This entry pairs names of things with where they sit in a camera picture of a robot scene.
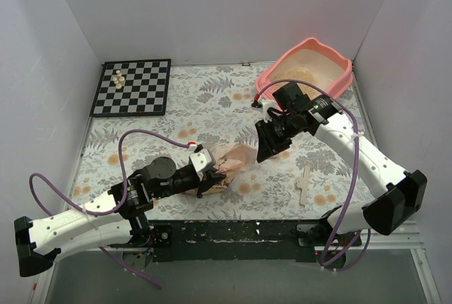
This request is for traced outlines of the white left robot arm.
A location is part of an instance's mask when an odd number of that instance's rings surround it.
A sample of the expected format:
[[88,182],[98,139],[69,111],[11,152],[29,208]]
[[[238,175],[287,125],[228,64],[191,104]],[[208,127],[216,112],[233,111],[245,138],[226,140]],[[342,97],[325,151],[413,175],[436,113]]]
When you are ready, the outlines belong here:
[[162,243],[151,228],[146,212],[158,199],[187,191],[203,193],[222,182],[226,175],[214,162],[195,155],[182,168],[168,157],[132,173],[100,196],[60,214],[32,220],[27,216],[14,221],[19,274],[29,277],[50,269],[59,260],[105,245],[120,247],[154,246]]

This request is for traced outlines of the beige bag clip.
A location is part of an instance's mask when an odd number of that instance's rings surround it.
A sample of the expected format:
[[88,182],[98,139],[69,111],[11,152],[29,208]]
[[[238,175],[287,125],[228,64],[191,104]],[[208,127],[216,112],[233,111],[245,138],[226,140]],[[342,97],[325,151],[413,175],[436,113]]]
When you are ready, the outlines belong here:
[[304,170],[301,176],[296,179],[295,186],[300,190],[299,204],[306,206],[308,204],[308,188],[311,177],[311,167],[309,165],[304,166]]

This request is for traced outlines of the pink litter bag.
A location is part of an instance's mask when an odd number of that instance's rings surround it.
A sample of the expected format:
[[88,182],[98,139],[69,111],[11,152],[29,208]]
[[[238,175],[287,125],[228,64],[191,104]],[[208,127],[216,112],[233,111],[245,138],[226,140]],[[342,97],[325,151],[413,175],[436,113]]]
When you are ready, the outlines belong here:
[[225,175],[225,179],[212,186],[203,195],[226,190],[241,171],[247,170],[256,162],[257,150],[246,144],[217,143],[209,150],[215,159],[215,168]]

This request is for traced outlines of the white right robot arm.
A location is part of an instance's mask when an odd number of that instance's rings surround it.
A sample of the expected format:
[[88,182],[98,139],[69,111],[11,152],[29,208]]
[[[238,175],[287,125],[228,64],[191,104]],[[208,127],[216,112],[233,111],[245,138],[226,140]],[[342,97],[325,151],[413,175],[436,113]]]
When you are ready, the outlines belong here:
[[420,210],[427,177],[394,163],[359,134],[356,119],[326,93],[314,99],[289,80],[264,99],[257,93],[252,107],[263,118],[256,123],[259,163],[286,151],[296,135],[306,132],[322,141],[352,168],[352,185],[361,179],[373,196],[367,204],[350,205],[351,198],[321,219],[320,239],[338,244],[346,233],[372,229],[390,235]]

